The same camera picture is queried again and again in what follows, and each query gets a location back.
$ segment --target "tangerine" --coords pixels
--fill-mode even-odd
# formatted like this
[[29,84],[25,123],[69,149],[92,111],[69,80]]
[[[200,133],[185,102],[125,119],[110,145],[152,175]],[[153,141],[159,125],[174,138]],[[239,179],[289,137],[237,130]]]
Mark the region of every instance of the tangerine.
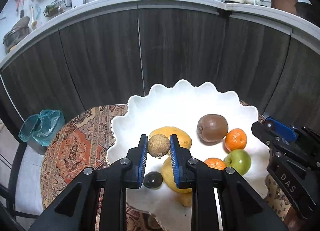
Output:
[[228,132],[225,139],[225,146],[228,151],[244,149],[247,145],[247,135],[242,129],[233,129]]
[[224,170],[224,168],[226,167],[225,163],[218,158],[208,158],[204,161],[204,163],[207,164],[208,167],[217,170]]

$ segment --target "paisley tablecloth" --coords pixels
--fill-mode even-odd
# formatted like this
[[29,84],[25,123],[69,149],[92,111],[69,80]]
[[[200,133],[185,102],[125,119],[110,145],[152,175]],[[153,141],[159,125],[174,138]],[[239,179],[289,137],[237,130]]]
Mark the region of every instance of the paisley tablecloth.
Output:
[[[56,135],[45,153],[40,175],[43,209],[85,167],[102,169],[107,167],[106,150],[115,143],[110,122],[115,116],[126,114],[126,105],[95,107],[68,122]],[[266,179],[269,188],[267,203],[283,220],[290,203],[271,176]],[[103,190],[100,194],[96,231],[100,220]],[[127,205],[128,231],[162,231],[156,220]]]

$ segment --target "white bowl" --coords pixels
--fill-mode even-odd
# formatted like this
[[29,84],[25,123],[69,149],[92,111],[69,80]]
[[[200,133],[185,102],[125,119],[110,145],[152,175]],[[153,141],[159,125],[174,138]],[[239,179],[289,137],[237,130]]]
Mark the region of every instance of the white bowl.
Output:
[[[215,145],[205,145],[200,141],[196,129],[198,120],[206,114],[220,114],[228,122],[229,130],[241,128],[247,135],[245,150],[250,154],[252,164],[244,179],[262,197],[267,196],[265,179],[269,160],[268,147],[251,132],[252,123],[258,120],[254,106],[240,104],[233,91],[220,93],[212,83],[199,87],[186,80],[178,81],[173,88],[155,84],[146,97],[132,96],[128,101],[128,112],[111,121],[115,144],[107,150],[107,158],[113,163],[127,155],[130,148],[136,147],[141,134],[149,135],[163,126],[175,126],[185,131],[192,139],[191,155],[201,161],[215,157],[223,160],[227,153],[223,140]],[[147,157],[145,174],[150,171],[161,172],[167,155],[161,159]],[[127,189],[127,203],[143,212],[153,214],[164,230],[186,231],[191,229],[191,208],[180,205],[172,191],[163,182],[157,190],[142,188]]]

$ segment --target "floor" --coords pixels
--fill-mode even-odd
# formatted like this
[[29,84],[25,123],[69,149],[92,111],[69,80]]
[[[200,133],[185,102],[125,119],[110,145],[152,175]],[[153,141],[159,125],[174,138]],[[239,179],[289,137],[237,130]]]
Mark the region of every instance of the floor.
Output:
[[[13,162],[18,147],[17,140],[10,134],[6,127],[0,132],[0,152],[9,162]],[[36,153],[27,146],[24,153],[16,189],[16,210],[24,213],[40,215],[43,211],[40,194],[40,169],[43,155]],[[8,186],[10,169],[0,171],[0,182]],[[35,219],[17,217],[17,221],[26,230],[29,229]]]

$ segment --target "metal screw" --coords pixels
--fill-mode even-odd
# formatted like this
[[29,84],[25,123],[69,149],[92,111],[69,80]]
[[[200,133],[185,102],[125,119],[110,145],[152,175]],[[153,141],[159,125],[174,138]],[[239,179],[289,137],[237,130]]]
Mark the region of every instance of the metal screw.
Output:
[[87,167],[83,170],[83,173],[86,175],[90,175],[93,172],[92,168]]
[[126,164],[128,164],[129,162],[130,162],[130,159],[128,159],[128,158],[122,158],[122,159],[120,160],[120,163],[123,164],[123,165],[126,165]]
[[192,164],[192,165],[195,165],[195,164],[198,163],[198,160],[197,160],[196,158],[190,158],[190,159],[188,160],[188,162],[189,162],[190,164]]
[[228,174],[234,174],[234,172],[235,172],[235,169],[234,169],[234,168],[232,168],[232,167],[226,167],[226,173],[228,173]]

